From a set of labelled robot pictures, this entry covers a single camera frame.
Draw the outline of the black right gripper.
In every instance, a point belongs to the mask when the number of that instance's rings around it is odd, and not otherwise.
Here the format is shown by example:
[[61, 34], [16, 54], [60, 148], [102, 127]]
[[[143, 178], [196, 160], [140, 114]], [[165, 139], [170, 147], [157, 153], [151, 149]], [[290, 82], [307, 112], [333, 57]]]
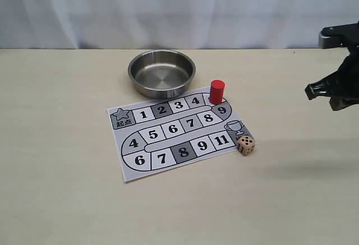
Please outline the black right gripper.
[[333, 111], [358, 104], [358, 44], [338, 43], [338, 48], [344, 47], [348, 49], [349, 55], [339, 68], [305, 87], [308, 100], [318, 96], [330, 97], [329, 104]]

